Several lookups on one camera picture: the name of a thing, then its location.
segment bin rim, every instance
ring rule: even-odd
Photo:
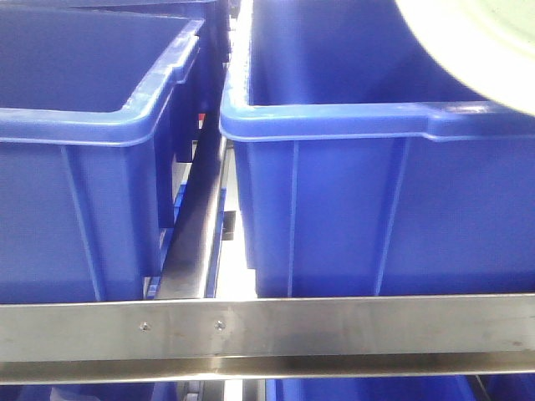
[[[40,13],[88,13],[73,9],[37,9],[0,3],[1,9]],[[121,18],[121,13],[100,10],[92,13],[107,15],[107,18]],[[150,66],[120,109],[111,112],[86,112],[0,108],[0,143],[124,147],[138,145],[152,138],[155,123],[171,91],[188,79],[199,52],[197,34],[204,20],[133,13],[129,14],[129,17],[184,20],[186,25]]]
[[[422,137],[451,141],[535,138],[535,118],[490,100],[251,104],[253,7],[254,0],[242,2],[222,96],[220,130],[231,140],[268,142]]]

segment metal bar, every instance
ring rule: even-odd
[[[218,123],[217,113],[208,114],[202,126],[156,299],[206,295],[218,206],[226,179],[227,141],[220,135]]]
[[[0,307],[0,383],[535,372],[535,295]]]
[[[468,376],[467,380],[476,401],[492,401],[479,376]]]

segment metal shelf rack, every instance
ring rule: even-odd
[[[203,299],[226,174],[217,124],[156,299],[0,306],[0,384],[535,372],[535,294]]]

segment plastic tote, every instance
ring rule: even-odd
[[[0,0],[0,4],[106,9],[202,18],[205,23],[198,33],[201,51],[196,63],[197,111],[205,113],[219,108],[224,80],[222,63],[228,61],[230,52],[228,0]]]
[[[244,2],[221,128],[259,296],[535,287],[535,119],[454,80],[394,2]]]
[[[266,400],[476,401],[463,376],[268,380]]]
[[[0,303],[142,298],[201,24],[0,7]]]
[[[535,399],[535,375],[491,376],[487,384],[487,392],[492,401],[532,401]]]
[[[0,386],[2,401],[180,401],[176,383]]]

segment metal rod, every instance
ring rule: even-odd
[[[476,401],[492,401],[479,376],[468,376],[467,380]]]
[[[218,122],[218,114],[208,114],[202,126],[156,299],[206,295],[218,207],[226,179],[227,141],[219,133]]]
[[[0,383],[535,372],[535,295],[0,306]]]

